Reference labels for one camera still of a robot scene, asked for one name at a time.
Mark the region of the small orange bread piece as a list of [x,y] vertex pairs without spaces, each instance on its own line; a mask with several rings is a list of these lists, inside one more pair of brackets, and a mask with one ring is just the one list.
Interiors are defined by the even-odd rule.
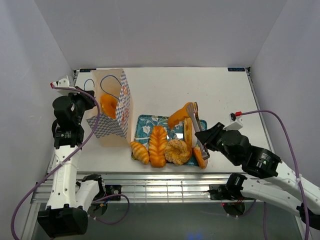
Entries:
[[187,113],[187,106],[192,105],[196,106],[196,102],[187,102],[181,109],[177,110],[168,118],[168,126],[172,130],[176,125],[178,125],[181,121],[190,116]]

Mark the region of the twisted ring bread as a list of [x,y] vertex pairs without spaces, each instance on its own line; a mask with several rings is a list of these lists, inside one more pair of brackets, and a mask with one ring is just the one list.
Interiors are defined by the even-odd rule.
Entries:
[[118,100],[107,93],[100,97],[100,105],[104,114],[112,119],[116,119],[116,108]]

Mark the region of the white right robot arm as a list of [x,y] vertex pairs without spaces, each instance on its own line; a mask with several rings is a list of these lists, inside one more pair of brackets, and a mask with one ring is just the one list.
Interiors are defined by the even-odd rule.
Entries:
[[212,190],[216,199],[257,199],[278,206],[311,228],[320,228],[320,189],[303,177],[296,177],[279,156],[266,148],[251,145],[238,130],[225,130],[217,123],[195,136],[211,151],[220,152],[233,165],[241,166],[244,176],[232,173],[225,184]]

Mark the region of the metal tongs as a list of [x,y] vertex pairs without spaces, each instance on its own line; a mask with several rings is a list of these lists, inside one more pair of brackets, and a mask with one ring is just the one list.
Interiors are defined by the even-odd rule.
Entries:
[[[193,124],[193,128],[195,130],[195,132],[201,132],[202,128],[201,128],[201,123],[200,123],[200,119],[199,119],[199,115],[198,115],[198,104],[196,102],[189,102],[186,105],[186,112],[188,114],[188,116],[191,118],[192,124]],[[202,144],[199,143],[199,148],[201,151],[201,156],[204,160],[207,160],[210,158],[210,154],[207,150],[207,148]]]

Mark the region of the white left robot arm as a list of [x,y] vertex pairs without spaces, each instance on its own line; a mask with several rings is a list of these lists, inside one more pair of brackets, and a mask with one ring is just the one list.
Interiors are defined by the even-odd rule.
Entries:
[[79,87],[72,87],[67,95],[52,103],[56,118],[51,128],[54,138],[53,183],[46,208],[37,216],[37,222],[52,239],[85,234],[87,211],[92,201],[106,195],[101,175],[91,174],[80,182],[76,180],[78,162],[86,143],[82,119],[85,111],[96,106],[94,91]]

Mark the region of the blue checkered paper bag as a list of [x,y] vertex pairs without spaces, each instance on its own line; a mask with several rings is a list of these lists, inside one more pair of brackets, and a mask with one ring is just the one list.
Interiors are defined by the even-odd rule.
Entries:
[[92,70],[96,107],[86,114],[86,122],[103,147],[127,147],[131,142],[131,91],[122,68]]

